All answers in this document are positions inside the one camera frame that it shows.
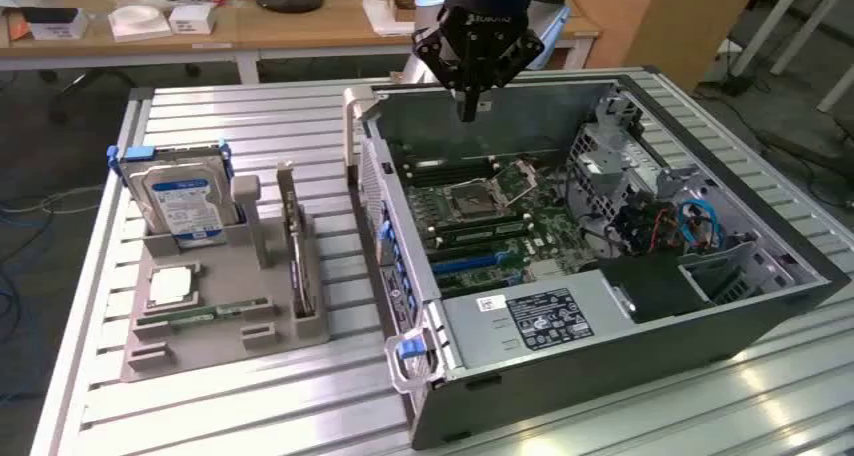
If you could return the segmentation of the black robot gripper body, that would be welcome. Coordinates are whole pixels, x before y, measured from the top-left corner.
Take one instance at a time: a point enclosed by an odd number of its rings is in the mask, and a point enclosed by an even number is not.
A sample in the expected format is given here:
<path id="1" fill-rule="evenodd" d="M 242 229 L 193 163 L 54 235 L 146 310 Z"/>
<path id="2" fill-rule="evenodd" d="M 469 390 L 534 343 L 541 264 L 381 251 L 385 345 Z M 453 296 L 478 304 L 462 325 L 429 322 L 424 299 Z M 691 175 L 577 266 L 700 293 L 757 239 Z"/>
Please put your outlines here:
<path id="1" fill-rule="evenodd" d="M 509 60 L 528 32 L 530 0 L 444 0 L 438 28 L 458 61 Z"/>

